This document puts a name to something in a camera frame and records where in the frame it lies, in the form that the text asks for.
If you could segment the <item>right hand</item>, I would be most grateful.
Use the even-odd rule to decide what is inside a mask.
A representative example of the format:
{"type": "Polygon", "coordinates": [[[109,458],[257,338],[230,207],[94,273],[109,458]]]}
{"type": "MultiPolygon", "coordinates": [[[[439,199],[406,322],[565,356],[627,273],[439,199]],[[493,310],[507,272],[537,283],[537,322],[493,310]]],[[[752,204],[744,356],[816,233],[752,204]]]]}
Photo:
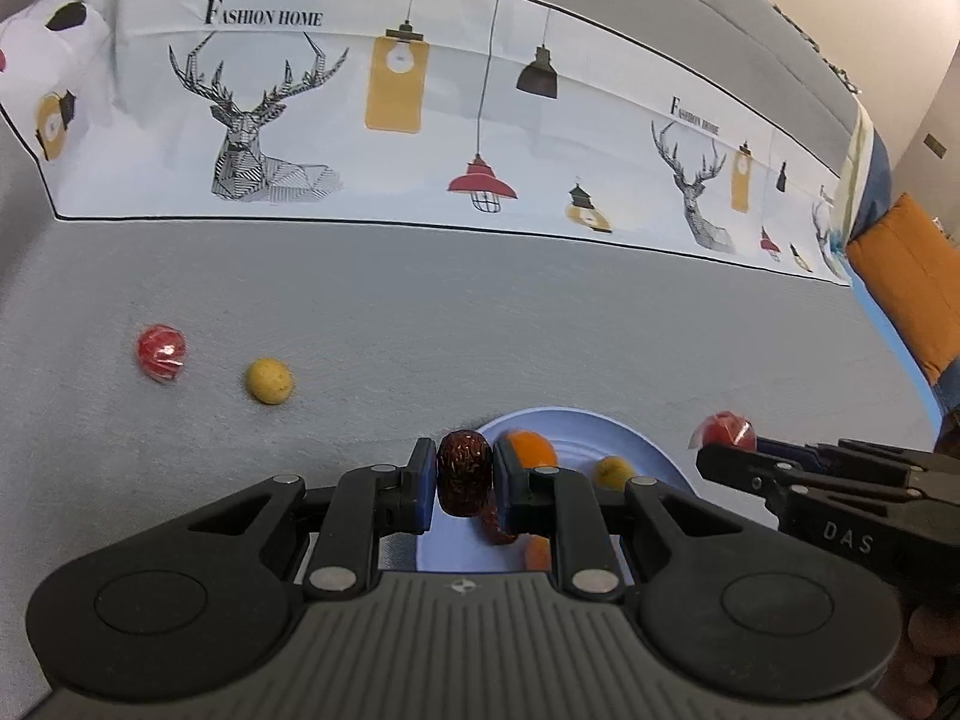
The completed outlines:
{"type": "Polygon", "coordinates": [[[931,718],[939,700],[935,667],[957,655],[958,614],[916,608],[875,694],[901,718],[931,718]]]}

